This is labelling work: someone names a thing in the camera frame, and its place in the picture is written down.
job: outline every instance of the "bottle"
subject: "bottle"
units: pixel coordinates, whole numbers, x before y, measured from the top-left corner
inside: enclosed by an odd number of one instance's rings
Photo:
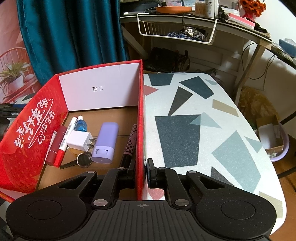
[[[206,16],[208,18],[215,18],[215,0],[205,0]]]
[[[87,124],[86,122],[83,120],[82,115],[78,116],[78,121],[76,123],[75,126],[75,131],[84,131],[87,132]]]

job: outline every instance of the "plastic bag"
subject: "plastic bag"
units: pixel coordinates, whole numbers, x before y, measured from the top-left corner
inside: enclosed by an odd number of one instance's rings
[[[270,115],[276,115],[279,120],[279,114],[266,96],[251,87],[242,88],[238,109],[250,124],[256,123],[258,118]]]
[[[167,36],[175,37],[175,38],[182,38],[182,39],[191,39],[191,40],[198,40],[198,41],[206,41],[208,33],[199,28],[194,28],[191,26],[186,26],[178,32],[169,32]]]

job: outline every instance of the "orange flowers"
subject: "orange flowers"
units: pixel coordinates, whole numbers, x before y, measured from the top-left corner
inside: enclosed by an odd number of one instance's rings
[[[257,17],[261,16],[262,12],[266,10],[266,4],[259,0],[240,0],[240,3],[246,13],[254,14]]]

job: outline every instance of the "purple power bank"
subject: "purple power bank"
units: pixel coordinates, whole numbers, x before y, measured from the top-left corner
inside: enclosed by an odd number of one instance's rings
[[[118,129],[119,125],[115,122],[104,122],[102,124],[92,152],[92,161],[105,164],[112,163]]]

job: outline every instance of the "tissue box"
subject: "tissue box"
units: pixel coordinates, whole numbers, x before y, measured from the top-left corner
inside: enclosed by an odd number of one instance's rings
[[[290,44],[289,42],[280,39],[279,40],[279,46],[281,46],[288,55],[290,55],[293,58],[296,58],[296,46],[293,44]]]
[[[280,133],[279,121],[275,115],[256,119],[259,139],[267,154],[281,152],[284,142]]]

